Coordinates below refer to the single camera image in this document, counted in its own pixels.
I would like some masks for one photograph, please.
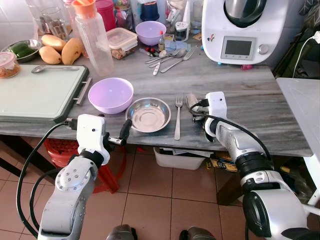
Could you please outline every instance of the white cutting board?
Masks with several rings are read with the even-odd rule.
[[[17,75],[0,78],[0,120],[56,120],[65,113],[73,94],[88,75],[84,66],[77,66],[76,71],[45,69],[32,73],[36,66],[20,65]]]

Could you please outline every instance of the marble countertop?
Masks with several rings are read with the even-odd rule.
[[[208,92],[224,92],[227,117],[255,132],[270,153],[285,156],[310,156],[308,143],[299,128],[278,84],[268,66],[255,65],[253,69],[241,71],[240,66],[218,65],[211,61],[199,47],[188,61],[183,61],[166,73],[153,76],[153,68],[144,61],[151,57],[139,51],[122,60],[114,59],[114,71],[107,77],[119,77],[130,81],[134,88],[133,101],[154,97],[165,101],[171,109],[171,121],[162,130],[141,133],[131,130],[129,144],[203,151],[224,150],[217,140],[208,142],[199,122],[192,121],[186,107],[186,95],[194,93],[198,99]],[[177,59],[164,62],[165,68]],[[43,64],[40,58],[30,64]],[[88,59],[81,57],[74,65],[86,65],[93,83],[104,77],[96,75]],[[177,119],[175,98],[177,92],[184,95],[180,113],[180,140],[174,140]],[[80,114],[98,115],[86,97],[81,106],[74,105],[69,117]],[[125,122],[125,113],[106,116],[106,129],[111,136],[118,136]],[[52,126],[49,123],[1,122],[0,134],[42,137]],[[50,137],[76,139],[76,132],[60,127]]]

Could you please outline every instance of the cable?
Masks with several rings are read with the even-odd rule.
[[[35,199],[35,194],[36,194],[36,191],[37,191],[37,187],[40,184],[42,179],[44,179],[48,175],[57,174],[61,169],[62,169],[62,167],[47,171],[45,174],[43,174],[41,177],[39,177],[39,179],[35,182],[35,184],[34,184],[34,186],[32,188],[32,192],[31,192],[31,195],[30,195],[30,201],[29,201],[29,209],[30,209],[30,216],[31,216],[31,220],[33,222],[33,225],[35,226],[35,228],[38,231],[39,231],[39,227],[40,226],[39,226],[39,223],[38,223],[38,221],[36,219],[35,211],[34,211],[34,199]]]
[[[249,227],[247,221],[245,221],[244,239],[249,240]]]
[[[20,219],[22,221],[22,223],[25,225],[25,227],[30,231],[30,233],[32,233],[32,235],[35,238],[38,238],[38,233],[37,231],[30,225],[30,223],[28,222],[28,220],[26,219],[22,208],[21,208],[21,189],[22,189],[22,183],[23,183],[23,179],[24,176],[26,174],[27,171],[27,167],[28,164],[31,160],[31,158],[34,156],[34,154],[37,152],[37,150],[40,148],[40,146],[44,143],[44,141],[46,140],[46,138],[53,132],[53,130],[55,130],[56,128],[63,126],[63,125],[68,125],[67,122],[62,122],[62,123],[58,123],[56,125],[54,125],[52,128],[49,129],[49,131],[44,135],[44,137],[40,140],[40,142],[37,144],[37,146],[35,146],[35,148],[32,150],[32,152],[29,154],[29,156],[27,157],[27,159],[25,160],[25,163],[23,165],[23,168],[21,170],[21,175],[19,177],[19,182],[18,182],[18,187],[16,190],[16,209],[18,211],[18,214],[20,216]]]
[[[293,70],[292,78],[294,78],[294,77],[295,77],[296,68],[297,68],[297,66],[298,66],[298,63],[299,63],[299,59],[300,59],[300,56],[301,56],[302,50],[304,49],[305,45],[307,44],[307,42],[308,42],[310,39],[315,39],[315,36],[311,36],[311,37],[309,37],[307,40],[305,40],[304,44],[302,45],[301,50],[300,50],[300,53],[299,53],[299,56],[298,56],[298,59],[296,60],[296,63],[295,63],[295,66],[294,66],[294,70]]]
[[[196,106],[201,106],[201,102],[197,102],[196,104],[192,105],[190,107],[190,110],[189,112],[192,113],[193,115],[196,115],[196,116],[202,116],[202,117],[207,117],[207,118],[211,118],[211,119],[216,119],[218,121],[221,121],[221,122],[224,122],[226,124],[229,124],[237,129],[240,129],[241,131],[245,132],[246,134],[248,134],[250,137],[252,137],[254,140],[256,140],[258,142],[258,144],[262,147],[262,149],[264,150],[265,152],[265,155],[266,157],[268,158],[269,161],[272,161],[271,160],[271,156],[270,156],[270,153],[267,149],[267,147],[264,145],[264,143],[258,138],[256,137],[252,132],[250,132],[249,130],[245,129],[244,127],[232,122],[232,121],[228,121],[224,118],[221,118],[221,117],[218,117],[218,116],[212,116],[212,115],[209,115],[209,114],[206,114],[206,113],[200,113],[200,112],[196,112],[193,110],[194,107]]]

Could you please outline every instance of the cucumber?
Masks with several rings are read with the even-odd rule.
[[[28,49],[28,44],[26,44],[25,42],[18,42],[14,45],[12,45],[11,47],[9,47],[9,51],[13,52],[15,55],[17,55],[19,52]]]
[[[35,52],[35,50],[31,49],[31,48],[26,48],[26,49],[23,49],[21,51],[19,51],[16,56],[18,57],[18,59],[20,58],[23,58],[23,57],[26,57],[30,54],[33,54]]]

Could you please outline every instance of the purple plastic bowl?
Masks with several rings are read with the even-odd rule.
[[[161,37],[160,31],[163,31],[163,34],[165,34],[167,28],[158,21],[143,21],[135,27],[139,40],[147,46],[154,46],[159,43]]]
[[[134,87],[122,78],[111,77],[98,81],[88,93],[90,103],[105,114],[118,114],[132,102]]]

